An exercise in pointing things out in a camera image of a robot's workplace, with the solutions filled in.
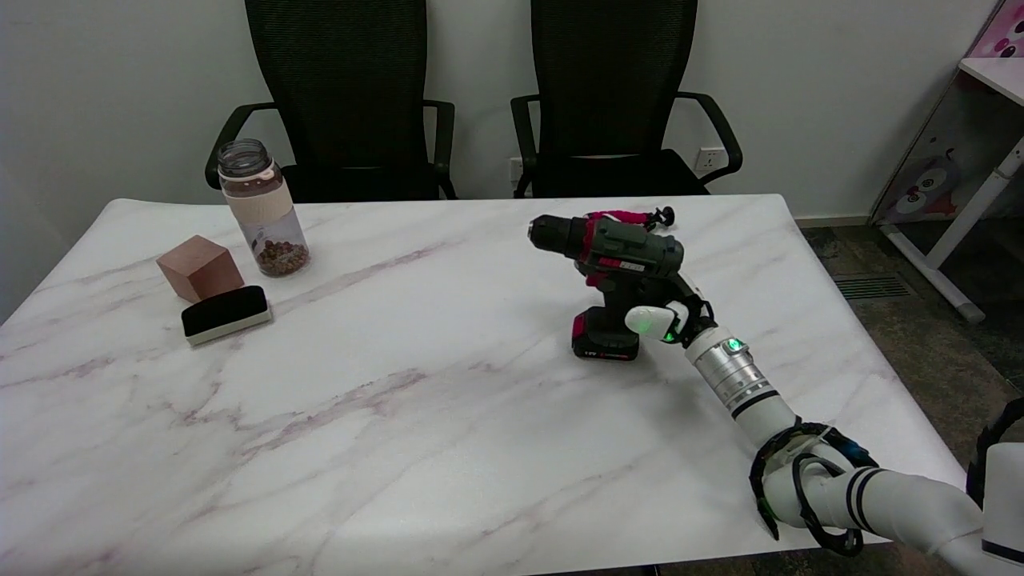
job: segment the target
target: black eraser pad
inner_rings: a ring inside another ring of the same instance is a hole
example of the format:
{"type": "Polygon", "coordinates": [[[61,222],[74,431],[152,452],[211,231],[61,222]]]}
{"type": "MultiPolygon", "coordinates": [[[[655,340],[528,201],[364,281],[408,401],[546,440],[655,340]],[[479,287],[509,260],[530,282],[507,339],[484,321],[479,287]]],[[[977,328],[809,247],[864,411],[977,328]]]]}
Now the black eraser pad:
{"type": "Polygon", "coordinates": [[[181,313],[185,339],[199,345],[272,319],[259,286],[246,286],[207,298],[181,313]]]}

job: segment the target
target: glass jar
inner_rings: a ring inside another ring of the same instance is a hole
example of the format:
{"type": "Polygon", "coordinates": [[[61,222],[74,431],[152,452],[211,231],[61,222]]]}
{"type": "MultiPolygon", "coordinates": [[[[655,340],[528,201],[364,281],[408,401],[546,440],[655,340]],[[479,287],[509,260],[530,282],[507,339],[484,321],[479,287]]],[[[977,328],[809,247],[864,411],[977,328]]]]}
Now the glass jar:
{"type": "Polygon", "coordinates": [[[309,263],[292,195],[263,142],[240,139],[217,152],[220,190],[239,221],[260,272],[289,276],[309,263]]]}

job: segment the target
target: power socket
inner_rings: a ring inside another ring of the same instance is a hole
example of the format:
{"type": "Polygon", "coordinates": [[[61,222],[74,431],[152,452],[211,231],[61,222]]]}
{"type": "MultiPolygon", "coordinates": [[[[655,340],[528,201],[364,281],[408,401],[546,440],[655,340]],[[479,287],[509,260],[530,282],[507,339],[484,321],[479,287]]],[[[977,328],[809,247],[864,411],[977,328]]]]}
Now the power socket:
{"type": "Polygon", "coordinates": [[[512,182],[512,188],[515,188],[519,183],[519,178],[522,177],[522,158],[509,158],[509,181],[512,182]]]}
{"type": "Polygon", "coordinates": [[[697,160],[693,163],[694,172],[714,172],[729,165],[729,157],[725,154],[725,149],[701,148],[697,153],[697,160]]]}

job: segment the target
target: cordless drill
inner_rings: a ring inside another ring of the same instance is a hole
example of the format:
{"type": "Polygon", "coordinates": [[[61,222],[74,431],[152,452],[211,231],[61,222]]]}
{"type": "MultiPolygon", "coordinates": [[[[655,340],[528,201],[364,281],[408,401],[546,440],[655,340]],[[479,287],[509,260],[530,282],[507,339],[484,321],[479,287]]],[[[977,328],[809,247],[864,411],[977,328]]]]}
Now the cordless drill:
{"type": "MultiPolygon", "coordinates": [[[[671,209],[629,214],[595,212],[585,218],[543,215],[529,224],[527,236],[534,246],[574,260],[577,270],[587,278],[587,286],[604,295],[604,306],[591,307],[572,323],[572,352],[580,358],[635,360],[640,339],[627,328],[626,315],[636,306],[678,301],[696,312],[690,316],[698,322],[699,311],[707,304],[679,274],[683,245],[672,236],[648,232],[658,218],[671,225],[671,209]]],[[[687,332],[698,327],[689,328],[687,332]]]]}

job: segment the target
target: white robotic finger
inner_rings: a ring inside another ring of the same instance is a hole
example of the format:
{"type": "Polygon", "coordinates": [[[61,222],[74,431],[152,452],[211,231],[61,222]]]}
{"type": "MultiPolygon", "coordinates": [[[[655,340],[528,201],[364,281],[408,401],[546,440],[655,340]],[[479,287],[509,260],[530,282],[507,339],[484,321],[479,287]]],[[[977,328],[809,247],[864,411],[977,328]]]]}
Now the white robotic finger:
{"type": "Polygon", "coordinates": [[[688,318],[689,311],[677,302],[669,307],[636,306],[626,314],[626,327],[647,338],[674,342],[688,318]]]}

